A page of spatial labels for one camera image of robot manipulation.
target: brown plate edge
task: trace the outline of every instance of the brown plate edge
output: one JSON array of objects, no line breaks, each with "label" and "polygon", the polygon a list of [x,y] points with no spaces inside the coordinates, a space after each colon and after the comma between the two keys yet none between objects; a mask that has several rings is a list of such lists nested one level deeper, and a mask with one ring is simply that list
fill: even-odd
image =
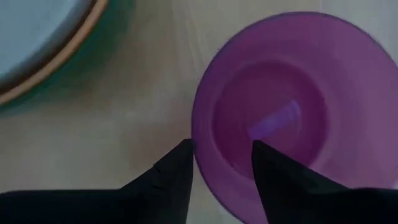
[{"label": "brown plate edge", "polygon": [[28,92],[30,89],[44,81],[48,76],[53,74],[57,68],[63,65],[76,52],[83,41],[89,36],[91,30],[96,25],[98,19],[106,9],[109,0],[95,0],[94,6],[86,16],[85,21],[78,28],[76,34],[70,41],[57,53],[53,59],[45,64],[39,71],[32,74],[22,83],[9,91],[0,94],[0,105],[16,99],[18,96]]}]

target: table surface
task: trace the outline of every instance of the table surface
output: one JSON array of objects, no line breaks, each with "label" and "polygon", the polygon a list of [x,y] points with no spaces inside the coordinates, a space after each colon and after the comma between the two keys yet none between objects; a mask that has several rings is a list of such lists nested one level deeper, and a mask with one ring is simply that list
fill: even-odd
[{"label": "table surface", "polygon": [[[396,0],[136,0],[97,78],[62,99],[0,114],[0,192],[119,188],[190,137],[193,99],[218,49],[285,11],[323,11],[368,31],[398,59]],[[187,223],[239,223],[197,167]]]}]

